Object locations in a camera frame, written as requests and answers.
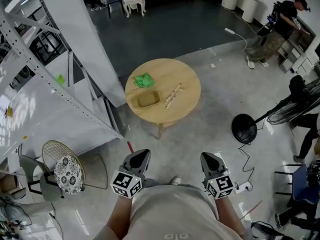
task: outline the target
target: electric fan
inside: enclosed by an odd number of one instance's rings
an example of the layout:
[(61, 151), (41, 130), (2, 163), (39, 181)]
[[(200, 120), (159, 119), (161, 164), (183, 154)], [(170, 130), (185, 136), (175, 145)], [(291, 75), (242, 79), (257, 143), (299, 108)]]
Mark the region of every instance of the electric fan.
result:
[(233, 136), (243, 144), (249, 144), (257, 136), (257, 123), (267, 117), (272, 125), (286, 123), (295, 117), (302, 115), (320, 104), (320, 79), (305, 84), (300, 75), (290, 80), (291, 94), (281, 100), (278, 105), (269, 110), (263, 116), (254, 120), (248, 114), (237, 115), (231, 125)]

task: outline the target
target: white chair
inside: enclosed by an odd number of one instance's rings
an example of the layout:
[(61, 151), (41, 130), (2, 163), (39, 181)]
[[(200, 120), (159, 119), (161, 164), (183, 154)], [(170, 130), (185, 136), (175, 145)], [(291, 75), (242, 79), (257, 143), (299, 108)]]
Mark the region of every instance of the white chair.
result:
[(145, 5), (146, 1), (145, 0), (124, 0), (124, 9), (126, 11), (126, 17), (129, 18), (131, 14), (131, 6), (140, 4), (141, 6), (141, 14), (142, 16), (145, 16)]

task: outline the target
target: concrete floor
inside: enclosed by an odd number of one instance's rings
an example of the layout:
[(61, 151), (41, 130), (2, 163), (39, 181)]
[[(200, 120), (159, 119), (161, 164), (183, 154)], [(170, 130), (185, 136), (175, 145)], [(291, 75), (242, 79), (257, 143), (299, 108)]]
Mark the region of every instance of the concrete floor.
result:
[(176, 58), (241, 40), (227, 33), (225, 28), (245, 39), (254, 36), (245, 22), (215, 0), (165, 4), (148, 9), (144, 17), (141, 13), (133, 13), (130, 18), (126, 18), (118, 3), (112, 7), (111, 19), (107, 9), (89, 10), (89, 14), (123, 85), (133, 70), (144, 62)]
[[(247, 181), (250, 173), (242, 172), (247, 157), (238, 150), (241, 144), (232, 135), (231, 122), (237, 114), (247, 113), (257, 118), (273, 108), (289, 94), (288, 86), (293, 74), (283, 74), (276, 58), (270, 60), (268, 69), (257, 64), (256, 69), (251, 70), (240, 51), (219, 54), (215, 48), (208, 48), (177, 59), (197, 73), (201, 83), (199, 103), (187, 117), (166, 128), (161, 140), (156, 139), (156, 126), (137, 117), (127, 105), (119, 107), (126, 140), (115, 139), (97, 150), (105, 161), (109, 179), (130, 153), (128, 140), (134, 150), (151, 150), (146, 177), (162, 183), (180, 175), (183, 183), (203, 189), (200, 154), (204, 151), (221, 152), (233, 180), (238, 184)], [(283, 165), (293, 163), (293, 155), (300, 149), (306, 132), (298, 127), (293, 135), (287, 124), (270, 125), (265, 122), (256, 140), (243, 148), (251, 156), (246, 169), (255, 167), (255, 170), (253, 190), (230, 196), (240, 218), (262, 201), (245, 219), (275, 225), (275, 211), (284, 211), (288, 197), (274, 195), (274, 192), (290, 191), (286, 185), (290, 179), (285, 175), (275, 176), (274, 171), (285, 171), (287, 169)], [(308, 160), (314, 158), (312, 153)], [(108, 220), (116, 199), (117, 195), (110, 187), (107, 190), (86, 187), (84, 192), (54, 203), (64, 239), (92, 239)], [(33, 225), (20, 231), (25, 238), (32, 238), (36, 233), (37, 238), (42, 236), (46, 239), (48, 235), (50, 239), (61, 239), (57, 234), (59, 227), (47, 214), (31, 218)], [(307, 233), (292, 225), (288, 225), (284, 232), (295, 240)]]

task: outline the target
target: gold wire chair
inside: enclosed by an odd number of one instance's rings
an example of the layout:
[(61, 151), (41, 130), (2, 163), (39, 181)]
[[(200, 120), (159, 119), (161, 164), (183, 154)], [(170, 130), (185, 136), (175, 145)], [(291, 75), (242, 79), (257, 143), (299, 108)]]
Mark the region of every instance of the gold wire chair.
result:
[(83, 176), (83, 185), (85, 185), (86, 173), (85, 173), (84, 167), (80, 162), (80, 160), (78, 159), (78, 157), (76, 156), (76, 154), (73, 153), (73, 151), (70, 148), (68, 148), (65, 144), (56, 140), (49, 140), (43, 145), (42, 160), (48, 173), (50, 173), (50, 170), (45, 161), (46, 156), (50, 157), (55, 162), (58, 162), (63, 156), (73, 157), (81, 167), (82, 176)]

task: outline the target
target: black t-shirt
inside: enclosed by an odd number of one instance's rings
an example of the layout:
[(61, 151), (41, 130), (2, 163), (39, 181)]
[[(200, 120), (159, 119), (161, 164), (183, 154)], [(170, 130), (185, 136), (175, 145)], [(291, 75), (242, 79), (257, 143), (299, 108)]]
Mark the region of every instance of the black t-shirt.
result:
[[(292, 18), (296, 18), (298, 15), (294, 2), (284, 1), (279, 8), (279, 13), (283, 14), (292, 21)], [(288, 39), (293, 31), (294, 27), (286, 23), (282, 18), (278, 18), (278, 21), (274, 25), (274, 30), (277, 31), (284, 39)]]

